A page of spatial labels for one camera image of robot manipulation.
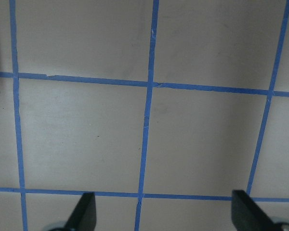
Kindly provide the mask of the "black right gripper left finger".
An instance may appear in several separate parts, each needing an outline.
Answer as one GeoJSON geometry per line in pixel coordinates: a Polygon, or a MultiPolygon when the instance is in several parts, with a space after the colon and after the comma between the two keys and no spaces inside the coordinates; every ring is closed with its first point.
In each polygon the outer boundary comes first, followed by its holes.
{"type": "Polygon", "coordinates": [[[97,223],[95,194],[84,193],[65,223],[64,231],[94,231],[97,223]]]}

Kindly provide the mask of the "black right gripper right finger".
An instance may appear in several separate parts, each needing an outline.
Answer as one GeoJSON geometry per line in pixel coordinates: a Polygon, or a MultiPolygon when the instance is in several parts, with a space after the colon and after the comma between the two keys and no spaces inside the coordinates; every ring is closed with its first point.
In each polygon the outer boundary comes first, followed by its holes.
{"type": "Polygon", "coordinates": [[[243,190],[232,191],[232,223],[237,231],[281,230],[243,190]]]}

